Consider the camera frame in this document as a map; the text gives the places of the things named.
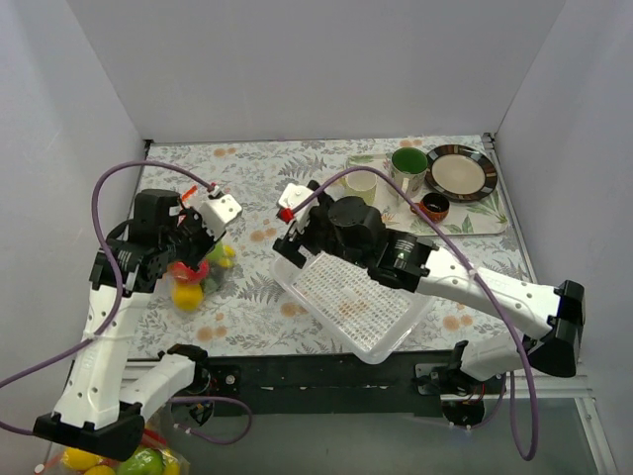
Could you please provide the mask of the zip bag of fake fruit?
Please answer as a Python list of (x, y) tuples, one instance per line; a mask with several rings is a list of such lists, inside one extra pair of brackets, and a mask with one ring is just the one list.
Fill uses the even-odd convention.
[(175, 308), (182, 312), (196, 311), (207, 293), (220, 290), (229, 271), (234, 268), (235, 250), (220, 241), (207, 254), (197, 269), (176, 261), (167, 267), (167, 281)]

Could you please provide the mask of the white plastic basket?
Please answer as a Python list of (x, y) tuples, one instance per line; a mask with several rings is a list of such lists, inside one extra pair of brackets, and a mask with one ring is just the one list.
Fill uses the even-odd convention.
[(272, 278), (361, 361), (385, 361), (432, 309), (434, 299), (380, 285), (367, 272), (320, 253), (298, 268), (283, 257)]

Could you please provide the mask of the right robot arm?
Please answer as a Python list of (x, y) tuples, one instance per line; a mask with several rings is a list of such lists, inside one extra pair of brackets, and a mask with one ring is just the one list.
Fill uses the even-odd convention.
[(539, 285), (475, 268), (425, 238), (387, 228), (361, 198), (334, 200), (317, 188), (311, 181), (282, 192), (277, 216), (289, 228), (273, 245), (281, 256), (303, 267), (304, 250), (325, 253), (363, 269), (383, 287), (462, 303), (506, 323), (506, 332), (488, 340), (458, 342), (448, 363), (418, 376), (420, 384), (466, 394), (517, 369), (576, 375), (586, 320), (583, 285)]

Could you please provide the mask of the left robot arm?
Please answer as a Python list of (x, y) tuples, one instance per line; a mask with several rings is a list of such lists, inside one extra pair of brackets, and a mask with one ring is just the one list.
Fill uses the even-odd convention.
[(203, 394), (209, 369), (187, 354), (169, 356), (143, 378), (121, 386), (137, 322), (170, 264), (192, 269), (220, 242), (240, 212), (227, 197), (183, 203), (169, 190), (135, 197), (131, 219), (103, 239), (89, 277), (89, 311), (80, 349), (53, 410), (37, 417), (34, 436), (124, 461), (139, 446), (146, 421), (182, 390)]

